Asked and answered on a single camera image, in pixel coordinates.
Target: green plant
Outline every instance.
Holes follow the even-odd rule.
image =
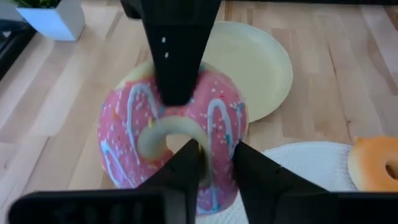
[[[52,9],[58,6],[61,0],[7,0],[18,7],[31,7],[41,9]]]

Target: orange donut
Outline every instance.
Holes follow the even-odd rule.
[[[348,172],[358,190],[398,192],[398,139],[356,138],[348,156]]]

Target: glazed donut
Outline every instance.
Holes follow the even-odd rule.
[[[202,63],[188,104],[166,107],[160,100],[154,66],[138,66],[106,98],[98,125],[103,167],[118,188],[140,186],[171,157],[168,134],[196,139],[208,159],[208,183],[198,190],[197,214],[228,208],[238,192],[231,158],[248,130],[240,92],[229,77]]]
[[[356,138],[348,155],[348,172],[366,192],[398,192],[398,139]]]

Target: pink frosting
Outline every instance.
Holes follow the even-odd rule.
[[[168,151],[158,161],[148,161],[140,156],[137,141],[149,119],[156,122],[170,115],[194,120],[211,143],[212,181],[198,191],[197,214],[228,208],[238,192],[232,178],[231,156],[246,134],[247,116],[242,96],[222,73],[200,72],[191,101],[181,107],[165,107],[161,103],[153,76],[126,82],[123,88],[113,90],[103,105],[98,125],[105,171],[117,187],[136,188],[159,170],[172,157],[172,152]]]

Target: paper towel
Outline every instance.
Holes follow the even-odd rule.
[[[357,191],[347,169],[352,146],[334,142],[300,142],[263,152],[286,169],[329,191]],[[227,210],[198,217],[197,224],[247,224],[240,194]]]

